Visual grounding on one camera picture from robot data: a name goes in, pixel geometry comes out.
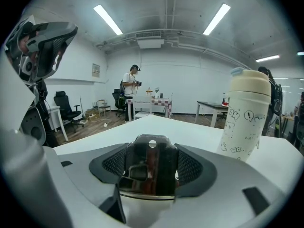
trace bottle lid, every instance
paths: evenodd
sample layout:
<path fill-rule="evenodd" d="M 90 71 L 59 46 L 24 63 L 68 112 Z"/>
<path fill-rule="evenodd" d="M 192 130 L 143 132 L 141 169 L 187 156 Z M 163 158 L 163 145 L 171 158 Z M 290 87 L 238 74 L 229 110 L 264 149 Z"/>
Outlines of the bottle lid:
<path fill-rule="evenodd" d="M 233 69 L 231 74 L 230 91 L 247 91 L 271 96 L 271 85 L 266 74 L 240 67 Z"/>

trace ceiling light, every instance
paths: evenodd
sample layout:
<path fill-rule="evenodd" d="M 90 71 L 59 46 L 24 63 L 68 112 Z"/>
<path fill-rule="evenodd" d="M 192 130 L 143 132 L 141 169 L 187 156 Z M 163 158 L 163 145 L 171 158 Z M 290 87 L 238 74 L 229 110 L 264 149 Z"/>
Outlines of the ceiling light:
<path fill-rule="evenodd" d="M 108 15 L 108 13 L 104 10 L 101 5 L 98 5 L 94 8 L 94 10 L 104 19 L 104 21 L 111 27 L 112 30 L 116 33 L 116 35 L 122 35 L 122 31 L 118 28 L 118 26 L 115 24 L 113 19 Z"/>
<path fill-rule="evenodd" d="M 212 32 L 212 30 L 217 26 L 217 24 L 221 21 L 221 19 L 225 16 L 225 14 L 229 11 L 229 9 L 230 6 L 224 3 L 222 7 L 220 7 L 219 11 L 216 13 L 213 20 L 210 22 L 203 34 L 208 36 Z"/>
<path fill-rule="evenodd" d="M 261 58 L 261 59 L 258 59 L 256 62 L 263 62 L 263 61 L 267 61 L 267 60 L 271 60 L 271 59 L 276 59 L 276 58 L 279 58 L 280 56 L 279 55 L 275 55 L 275 56 L 271 56 L 271 57 L 265 57 L 265 58 Z"/>

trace ceiling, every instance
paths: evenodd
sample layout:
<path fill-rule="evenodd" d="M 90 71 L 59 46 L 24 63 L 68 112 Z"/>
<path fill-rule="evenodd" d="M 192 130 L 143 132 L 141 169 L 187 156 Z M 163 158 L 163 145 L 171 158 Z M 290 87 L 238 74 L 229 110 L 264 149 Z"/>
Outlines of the ceiling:
<path fill-rule="evenodd" d="M 209 36 L 203 35 L 222 3 L 231 9 Z M 122 36 L 116 36 L 93 10 L 98 4 Z M 81 37 L 94 45 L 107 44 L 104 50 L 108 52 L 135 45 L 136 31 L 162 29 L 165 41 L 218 52 L 251 68 L 302 69 L 304 57 L 296 53 L 303 49 L 277 7 L 274 0 L 33 0 L 25 13 L 46 21 L 71 21 L 79 26 Z M 255 62 L 276 54 L 280 59 Z"/>

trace checkered tablecloth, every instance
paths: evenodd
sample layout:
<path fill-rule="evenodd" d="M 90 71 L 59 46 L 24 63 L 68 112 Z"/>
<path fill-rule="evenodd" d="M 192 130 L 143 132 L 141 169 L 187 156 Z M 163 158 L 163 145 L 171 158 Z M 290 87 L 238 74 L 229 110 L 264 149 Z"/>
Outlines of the checkered tablecloth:
<path fill-rule="evenodd" d="M 131 105 L 133 104 L 133 99 L 128 99 L 126 100 L 127 104 Z M 151 100 L 152 105 L 163 105 L 165 107 L 167 107 L 167 111 L 168 111 L 168 118 L 171 118 L 172 116 L 172 101 L 168 100 L 168 99 L 152 99 Z"/>

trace wooden floor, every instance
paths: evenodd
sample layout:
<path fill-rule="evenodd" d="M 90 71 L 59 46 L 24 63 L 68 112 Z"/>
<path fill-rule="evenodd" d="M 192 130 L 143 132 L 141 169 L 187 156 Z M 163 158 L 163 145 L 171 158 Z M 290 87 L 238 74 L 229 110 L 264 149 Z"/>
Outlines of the wooden floor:
<path fill-rule="evenodd" d="M 164 114 L 155 114 L 155 115 L 164 117 Z M 69 124 L 67 124 L 65 126 L 65 130 L 66 130 L 66 134 L 67 134 L 67 138 L 68 138 L 68 143 L 124 124 L 124 114 L 121 117 L 117 117 L 116 112 L 107 112 L 106 118 L 111 120 L 111 122 L 108 124 L 107 127 L 104 127 L 104 124 L 109 121 L 100 120 L 100 119 L 104 119 L 104 117 L 102 116 L 101 118 L 96 119 L 96 122 L 88 122 L 87 124 L 85 124 L 84 128 L 82 128 L 81 126 L 76 127 L 77 128 L 76 133 L 74 133 L 74 129 Z M 194 115 L 173 114 L 172 119 L 187 122 L 187 123 L 194 123 L 195 116 Z M 210 126 L 211 119 L 212 119 L 212 116 L 200 115 L 198 117 L 197 124 L 204 125 L 204 126 Z M 224 129 L 224 125 L 225 125 L 225 120 L 218 119 L 215 124 L 215 127 Z M 59 145 L 63 145 L 65 143 L 67 143 L 64 139 L 64 136 L 63 136 L 61 130 L 57 131 L 57 133 L 55 133 L 55 135 L 56 135 Z"/>

